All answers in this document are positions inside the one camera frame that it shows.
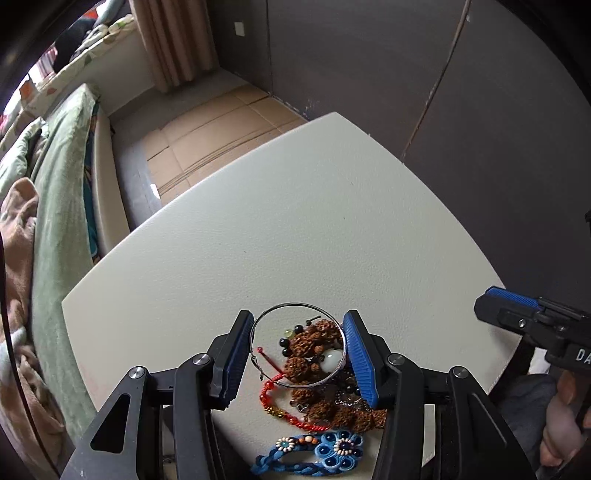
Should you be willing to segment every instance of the brown bead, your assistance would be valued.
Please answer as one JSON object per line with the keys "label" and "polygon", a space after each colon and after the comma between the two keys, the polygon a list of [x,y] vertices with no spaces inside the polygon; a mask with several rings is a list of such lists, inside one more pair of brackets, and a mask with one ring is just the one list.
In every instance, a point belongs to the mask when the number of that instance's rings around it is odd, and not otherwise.
{"label": "brown bead", "polygon": [[335,404],[327,400],[320,400],[314,403],[306,413],[306,421],[330,421],[335,414]]}
{"label": "brown bead", "polygon": [[374,418],[374,427],[377,429],[383,429],[386,425],[386,410],[373,410],[371,415]]}
{"label": "brown bead", "polygon": [[351,407],[339,407],[330,426],[334,429],[349,428],[355,421],[355,412]]}
{"label": "brown bead", "polygon": [[320,332],[309,333],[308,338],[312,340],[314,343],[322,343],[324,341],[324,339],[322,338],[322,333]]}
{"label": "brown bead", "polygon": [[330,320],[319,320],[316,322],[316,328],[320,332],[322,338],[325,340],[334,340],[340,337],[339,329],[336,327],[334,322]]}
{"label": "brown bead", "polygon": [[301,382],[310,376],[310,366],[304,358],[293,356],[283,366],[285,376],[292,382]]}
{"label": "brown bead", "polygon": [[300,405],[310,405],[318,399],[318,392],[308,388],[295,388],[291,391],[291,398]]}
{"label": "brown bead", "polygon": [[365,433],[374,427],[374,419],[370,412],[359,410],[355,416],[355,423],[353,424],[355,433]]}
{"label": "brown bead", "polygon": [[314,342],[307,332],[300,333],[290,340],[290,350],[294,356],[314,355]]}

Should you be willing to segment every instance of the silver bangle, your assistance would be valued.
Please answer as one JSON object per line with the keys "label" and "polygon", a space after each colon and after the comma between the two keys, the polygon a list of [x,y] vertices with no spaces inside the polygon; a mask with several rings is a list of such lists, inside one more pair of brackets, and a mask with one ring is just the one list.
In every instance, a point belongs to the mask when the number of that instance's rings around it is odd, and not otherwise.
{"label": "silver bangle", "polygon": [[[328,377],[323,378],[322,380],[318,380],[317,382],[311,383],[309,385],[287,384],[287,383],[283,383],[279,380],[274,381],[259,366],[258,361],[256,360],[256,355],[254,354],[253,347],[252,347],[252,344],[254,343],[254,340],[255,340],[255,328],[265,315],[273,312],[274,310],[282,309],[284,307],[306,307],[306,308],[315,310],[318,313],[321,313],[322,315],[324,315],[328,319],[330,319],[336,325],[336,327],[339,329],[340,337],[343,339],[343,356],[340,359],[338,366],[335,368],[335,370],[331,374],[328,375]],[[331,378],[334,378],[347,363],[347,339],[345,338],[345,333],[343,332],[343,329],[340,326],[339,322],[337,322],[336,319],[330,313],[325,312],[323,309],[321,309],[319,307],[316,307],[314,305],[310,305],[309,303],[299,303],[299,302],[280,303],[278,305],[272,306],[270,309],[266,309],[263,313],[261,313],[258,316],[258,318],[255,320],[255,323],[252,325],[251,334],[250,334],[250,338],[249,338],[249,348],[250,348],[250,353],[251,353],[251,362],[256,367],[256,369],[261,373],[261,375],[263,375],[266,378],[268,378],[269,380],[271,380],[274,384],[279,385],[281,387],[285,387],[285,388],[314,388],[314,387],[319,387],[321,385],[324,385],[325,383],[328,382],[328,380],[330,380]]]}

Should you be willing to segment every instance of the curtain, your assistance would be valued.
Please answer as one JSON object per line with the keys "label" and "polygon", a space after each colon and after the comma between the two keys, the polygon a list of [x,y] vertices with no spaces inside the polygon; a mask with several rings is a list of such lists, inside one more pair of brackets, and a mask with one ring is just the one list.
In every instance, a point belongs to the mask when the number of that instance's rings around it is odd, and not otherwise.
{"label": "curtain", "polygon": [[161,92],[218,67],[205,0],[131,0]]}

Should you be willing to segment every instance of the green blanket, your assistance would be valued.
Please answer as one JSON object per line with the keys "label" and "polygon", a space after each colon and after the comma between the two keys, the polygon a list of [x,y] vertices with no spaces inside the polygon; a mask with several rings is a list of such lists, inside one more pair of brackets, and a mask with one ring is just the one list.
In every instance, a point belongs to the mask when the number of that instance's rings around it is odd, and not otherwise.
{"label": "green blanket", "polygon": [[39,192],[31,334],[45,382],[61,408],[74,443],[96,410],[76,365],[61,301],[93,265],[82,184],[86,138],[95,102],[89,87],[81,85],[51,114],[47,119],[48,141],[31,175]]}

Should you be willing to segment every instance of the white bead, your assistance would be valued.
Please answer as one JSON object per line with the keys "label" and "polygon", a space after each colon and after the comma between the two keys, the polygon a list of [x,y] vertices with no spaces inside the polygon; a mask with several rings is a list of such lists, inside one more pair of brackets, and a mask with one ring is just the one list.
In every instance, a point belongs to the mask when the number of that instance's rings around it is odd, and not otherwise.
{"label": "white bead", "polygon": [[324,373],[330,374],[339,366],[339,363],[343,358],[343,351],[329,348],[322,355],[324,355],[324,360],[320,362],[320,369]]}

